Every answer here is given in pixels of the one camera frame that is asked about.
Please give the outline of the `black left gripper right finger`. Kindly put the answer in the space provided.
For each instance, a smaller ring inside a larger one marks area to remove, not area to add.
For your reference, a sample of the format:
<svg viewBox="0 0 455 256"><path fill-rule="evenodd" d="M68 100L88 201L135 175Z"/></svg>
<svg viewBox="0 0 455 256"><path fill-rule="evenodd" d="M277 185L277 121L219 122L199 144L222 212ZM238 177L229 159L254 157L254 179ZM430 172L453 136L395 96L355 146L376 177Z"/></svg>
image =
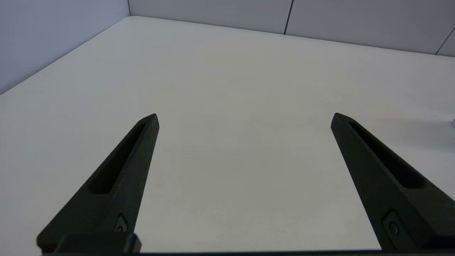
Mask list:
<svg viewBox="0 0 455 256"><path fill-rule="evenodd" d="M337 112L331 130L383 250L454 250L450 196L356 120Z"/></svg>

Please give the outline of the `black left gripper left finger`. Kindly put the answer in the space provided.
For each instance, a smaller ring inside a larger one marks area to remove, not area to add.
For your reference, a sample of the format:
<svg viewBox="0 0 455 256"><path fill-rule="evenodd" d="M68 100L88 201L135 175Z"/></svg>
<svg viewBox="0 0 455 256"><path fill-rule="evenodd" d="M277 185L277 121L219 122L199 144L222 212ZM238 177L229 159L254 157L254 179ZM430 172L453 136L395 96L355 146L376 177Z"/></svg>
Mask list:
<svg viewBox="0 0 455 256"><path fill-rule="evenodd" d="M65 235L133 232L159 128L156 114L138 121L39 233L37 246L56 249Z"/></svg>

